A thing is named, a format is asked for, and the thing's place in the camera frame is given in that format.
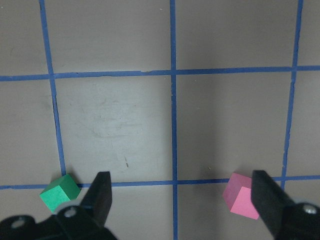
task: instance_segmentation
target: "foam block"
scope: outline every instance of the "foam block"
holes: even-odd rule
[[[223,192],[223,198],[230,212],[257,220],[259,213],[251,202],[252,179],[233,173]]]
[[[54,212],[62,203],[76,199],[80,193],[72,177],[67,174],[51,182],[41,193],[40,198]]]

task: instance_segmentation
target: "green cube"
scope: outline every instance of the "green cube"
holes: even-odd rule
[[[72,177],[67,174],[51,182],[41,193],[40,198],[51,212],[62,203],[76,199],[80,193]]]

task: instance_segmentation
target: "pink cube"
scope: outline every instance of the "pink cube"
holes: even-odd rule
[[[251,202],[251,178],[232,173],[223,198],[230,212],[257,220],[259,213]]]

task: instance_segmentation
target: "floor tile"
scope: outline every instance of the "floor tile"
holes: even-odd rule
[[[285,183],[285,191],[297,202],[320,206],[320,180],[292,180]]]
[[[48,80],[0,82],[0,185],[61,176]]]
[[[48,0],[55,72],[170,69],[169,0]]]
[[[229,212],[222,194],[226,183],[178,187],[179,240],[272,240],[261,218],[254,220]]]
[[[320,65],[319,8],[320,2],[317,0],[303,1],[299,39],[299,65]]]
[[[5,189],[0,191],[0,221],[15,215],[29,215],[35,222],[47,219],[51,212],[39,197],[43,189]]]
[[[280,176],[290,73],[177,77],[178,177]]]
[[[82,199],[87,188],[82,189]],[[170,240],[173,237],[172,186],[112,188],[112,206],[106,221],[119,240]]]
[[[0,76],[48,74],[37,0],[0,2]]]
[[[291,66],[297,5],[176,0],[177,68]]]
[[[66,169],[78,181],[109,170],[113,182],[172,179],[170,77],[58,79],[56,88]]]
[[[320,175],[320,73],[298,72],[287,176]]]

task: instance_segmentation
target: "gray floor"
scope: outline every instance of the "gray floor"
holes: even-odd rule
[[[285,190],[320,204],[320,67],[301,67],[320,65],[319,1],[303,3],[298,68],[297,0],[172,0],[176,54],[170,0],[44,2],[55,75],[39,1],[0,1],[0,220],[50,215],[38,185],[62,173],[49,77],[66,172],[84,184],[98,171],[118,183],[171,181],[173,152],[179,181],[281,177],[294,79]],[[113,73],[88,73],[101,71]],[[261,219],[229,212],[225,187],[178,185],[176,239],[171,184],[113,187],[106,226],[119,240],[271,240]]]

